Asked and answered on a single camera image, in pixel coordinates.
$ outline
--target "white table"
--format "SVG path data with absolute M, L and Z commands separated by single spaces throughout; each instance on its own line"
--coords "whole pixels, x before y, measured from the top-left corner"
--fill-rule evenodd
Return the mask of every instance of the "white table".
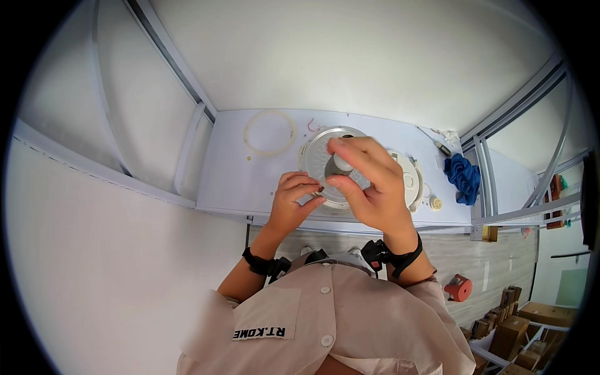
M 282 173 L 298 170 L 300 147 L 314 134 L 307 124 L 314 118 L 312 129 L 319 126 L 345 125 L 356 128 L 377 139 L 386 149 L 417 159 L 425 183 L 443 206 L 433 211 L 425 204 L 412 214 L 415 226 L 469 226 L 470 208 L 456 203 L 457 189 L 448 182 L 442 166 L 445 156 L 433 142 L 414 125 L 398 121 L 348 113 L 316 110 L 281 110 L 293 119 L 296 134 L 290 146 L 278 154 L 264 156 L 253 153 L 244 143 L 244 127 L 248 120 L 262 110 L 219 112 L 209 141 L 200 178 L 196 208 L 223 214 L 254 217 L 253 223 L 264 224 L 271 211 L 273 193 Z M 425 129 L 444 144 L 443 138 Z M 265 132 L 264 138 L 270 137 Z M 460 148 L 450 147 L 454 152 Z M 377 233 L 352 215 L 335 216 L 320 208 L 315 210 L 301 229 L 331 232 Z

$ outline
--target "left hand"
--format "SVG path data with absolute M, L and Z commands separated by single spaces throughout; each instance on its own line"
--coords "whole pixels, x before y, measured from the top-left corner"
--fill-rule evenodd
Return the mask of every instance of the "left hand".
M 290 234 L 326 199 L 315 197 L 304 205 L 300 205 L 296 201 L 305 194 L 314 193 L 320 188 L 319 180 L 308 177 L 308 172 L 284 173 L 279 180 L 279 186 L 273 198 L 271 217 L 265 224 L 265 228 L 270 228 L 282 239 Z

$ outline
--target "screwdriver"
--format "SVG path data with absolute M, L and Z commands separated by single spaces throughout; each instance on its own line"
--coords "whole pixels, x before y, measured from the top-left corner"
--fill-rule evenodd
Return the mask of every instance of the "screwdriver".
M 431 136 L 429 134 L 427 134 L 425 132 L 425 130 L 423 130 L 423 129 L 419 128 L 419 127 L 416 127 L 416 128 L 419 129 L 419 130 L 421 130 L 423 132 L 423 134 L 425 134 L 426 136 L 428 136 L 429 139 L 431 139 L 433 141 L 433 144 L 437 148 L 439 148 L 447 157 L 450 157 L 450 155 L 452 155 L 452 152 L 446 146 L 444 146 L 440 141 L 431 138 Z

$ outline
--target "right hand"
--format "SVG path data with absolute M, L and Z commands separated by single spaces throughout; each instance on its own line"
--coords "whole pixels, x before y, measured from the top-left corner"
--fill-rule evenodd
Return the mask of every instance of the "right hand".
M 371 137 L 331 138 L 327 151 L 338 154 L 371 181 L 371 187 L 363 191 L 348 176 L 333 175 L 326 180 L 346 197 L 358 220 L 389 236 L 414 231 L 404 200 L 402 167 L 377 141 Z

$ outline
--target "hand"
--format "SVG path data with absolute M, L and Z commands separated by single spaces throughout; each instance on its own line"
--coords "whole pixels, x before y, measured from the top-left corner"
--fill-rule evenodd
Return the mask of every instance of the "hand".
M 273 198 L 271 217 L 265 228 L 283 239 L 298 228 L 315 208 L 325 202 L 324 197 L 312 198 L 304 205 L 296 202 L 305 194 L 314 193 L 320 188 L 319 180 L 308 177 L 308 172 L 284 173 L 279 180 L 279 186 Z
M 327 183 L 346 197 L 354 216 L 388 238 L 402 238 L 395 242 L 402 242 L 401 247 L 414 251 L 416 231 L 404 200 L 402 167 L 370 137 L 331 138 L 327 151 L 338 154 L 371 181 L 371 187 L 363 191 L 347 176 L 327 178 Z

